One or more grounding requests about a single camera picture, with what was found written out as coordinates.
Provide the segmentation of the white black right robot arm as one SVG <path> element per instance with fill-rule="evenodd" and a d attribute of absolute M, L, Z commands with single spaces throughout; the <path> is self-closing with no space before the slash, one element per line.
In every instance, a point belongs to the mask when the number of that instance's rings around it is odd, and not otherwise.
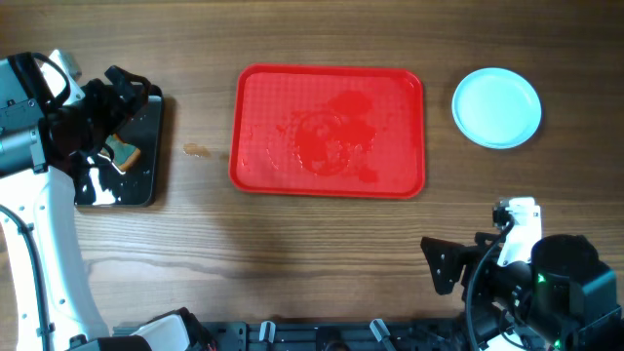
<path fill-rule="evenodd" d="M 496 260 L 509 241 L 507 234 L 479 232 L 472 247 L 430 237 L 420 242 L 436 292 L 464 287 L 468 349 L 488 345 L 506 316 L 553 350 L 622 349 L 616 274 L 585 237 L 546 237 L 530 249 L 528 262 L 500 266 Z"/>

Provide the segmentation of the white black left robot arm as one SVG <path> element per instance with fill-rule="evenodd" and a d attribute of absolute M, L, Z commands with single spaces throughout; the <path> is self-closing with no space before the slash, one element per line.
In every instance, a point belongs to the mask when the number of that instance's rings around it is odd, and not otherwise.
<path fill-rule="evenodd" d="M 211 333 L 185 308 L 113 336 L 94 301 L 74 216 L 74 178 L 160 89 L 119 66 L 77 87 L 51 58 L 25 52 L 1 61 L 1 228 L 19 312 L 20 350 L 212 350 Z"/>

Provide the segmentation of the green and orange sponge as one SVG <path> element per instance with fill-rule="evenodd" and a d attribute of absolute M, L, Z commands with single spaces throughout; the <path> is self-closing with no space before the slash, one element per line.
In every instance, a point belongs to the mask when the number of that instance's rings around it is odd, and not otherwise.
<path fill-rule="evenodd" d="M 125 173 L 138 161 L 141 151 L 117 135 L 112 135 L 106 139 L 99 155 L 111 161 L 120 173 Z"/>

